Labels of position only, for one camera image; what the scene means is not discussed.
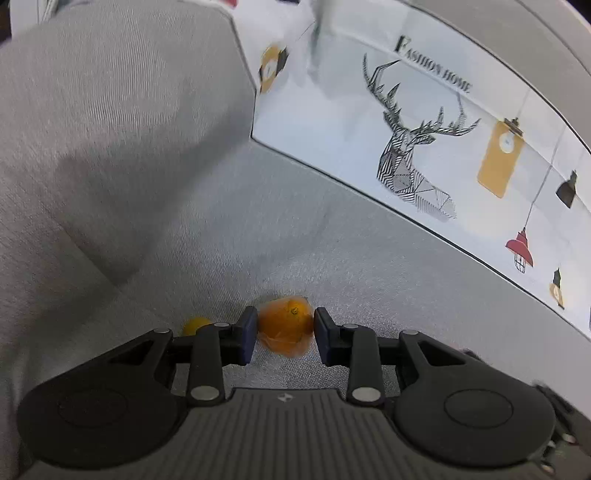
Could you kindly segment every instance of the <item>yellow clock illustration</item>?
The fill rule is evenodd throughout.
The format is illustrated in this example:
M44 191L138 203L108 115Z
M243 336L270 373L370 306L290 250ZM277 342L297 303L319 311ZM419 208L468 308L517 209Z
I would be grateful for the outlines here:
M478 172L478 182L499 198L505 195L523 144L523 132L516 118L496 123Z

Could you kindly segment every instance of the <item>deer antler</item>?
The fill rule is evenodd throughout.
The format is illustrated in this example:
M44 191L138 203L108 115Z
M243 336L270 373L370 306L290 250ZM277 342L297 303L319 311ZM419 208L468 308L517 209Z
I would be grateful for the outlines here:
M368 56L367 54L363 55L363 78L365 78L365 83L367 83L368 90L370 93L388 110L390 113L390 118L396 117L400 113L400 108L398 108L398 104L394 102L394 95L396 95L396 90L400 84L397 84L388 92L387 96L384 96L382 90L384 89L383 85L380 85L382 80L382 74L384 70L388 67L391 67L395 63L398 63L400 60L394 60L390 63L385 63L384 65L380 65L374 70L374 74L369 78L368 75Z
M443 107L439 109L439 115L437 116L437 121L435 123L424 122L421 123L421 126L413 130L413 133L417 135L430 135L430 134L440 134L440 135L452 135L454 137L461 137L462 135L466 135L467 133L471 132L476 128L480 119L476 120L472 125L467 128L464 128L464 123L466 122L466 114L464 113L464 107L462 106L462 100L460 98L460 94L457 94L457 102L460 106L460 114L457 117L455 122L451 122L449 127L442 128L443 125Z

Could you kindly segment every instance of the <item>orange in plastic bag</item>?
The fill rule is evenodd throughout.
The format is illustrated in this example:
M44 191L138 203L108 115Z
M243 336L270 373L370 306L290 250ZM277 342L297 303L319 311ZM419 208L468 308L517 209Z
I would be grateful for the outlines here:
M302 356L314 332L312 306L304 297L285 297L265 303L258 314L258 337L270 351Z

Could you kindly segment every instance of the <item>geometric deer graphic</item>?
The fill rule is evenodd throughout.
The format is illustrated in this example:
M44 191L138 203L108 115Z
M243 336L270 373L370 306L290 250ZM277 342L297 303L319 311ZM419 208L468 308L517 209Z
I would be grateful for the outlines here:
M368 90L384 106L384 120L392 129L392 138L386 145L384 153L379 159L378 180L398 195L402 200L411 202L418 209L429 213L440 220L448 220L456 217L456 207L452 198L430 183L413 166L413 151L415 145L425 145L435 142L434 134L452 135L461 137L476 128L480 119L471 126L464 128L466 115L462 107L460 96L457 100L460 105L460 115L449 127L443 127L443 107L439 110L439 116L435 122L421 122L420 127L409 129L402 124L400 108L394 102L394 95L400 84L392 88L387 95L382 93L384 86L381 77L385 69L394 65L399 60L380 65L374 71L371 78L368 75L367 55L363 56L363 76Z

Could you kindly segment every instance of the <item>black pendant lamp illustration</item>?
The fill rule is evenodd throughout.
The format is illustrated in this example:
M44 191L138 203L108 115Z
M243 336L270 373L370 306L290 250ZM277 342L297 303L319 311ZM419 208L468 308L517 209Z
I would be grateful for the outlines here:
M562 292L560 291L560 268L554 272L554 279L550 284L550 295L558 302L558 306L564 310L564 302L562 300Z
M574 187L576 183L577 171L573 170L570 174L570 178L567 181L562 182L560 187L558 187L558 190L556 190L556 195L568 208L571 207L574 196L577 195L577 191Z
M558 150L558 145L560 143L560 140L562 139L562 136L564 135L565 130L566 130L566 125L564 126L564 129L562 130L562 133L560 134L560 136L556 142L556 145L554 146L554 151L552 152L552 159L550 160L550 166L548 167L548 170L546 171L546 175L544 176L544 180L542 180L542 183L540 185L540 188L538 189L538 192L535 194L535 197L531 202L530 211L528 212L527 218L525 219L525 224L523 226L523 229L521 230L521 232L519 232L517 234L517 237L515 239L511 239L505 244L505 246L514 253L515 268L517 270L519 270L521 273L525 273L525 266L526 265L529 265L532 268L534 266L534 259L531 256L531 252L530 252L530 250L528 248L528 244L527 244L527 236L525 234L525 228L527 227L527 222L530 221L531 211L534 208L535 201L538 199L538 196L540 196L540 192L542 191L542 188L544 187L544 184L546 183L546 180L548 179L548 175L550 174L550 170L552 169L552 165L554 164L554 156L556 155L556 150Z

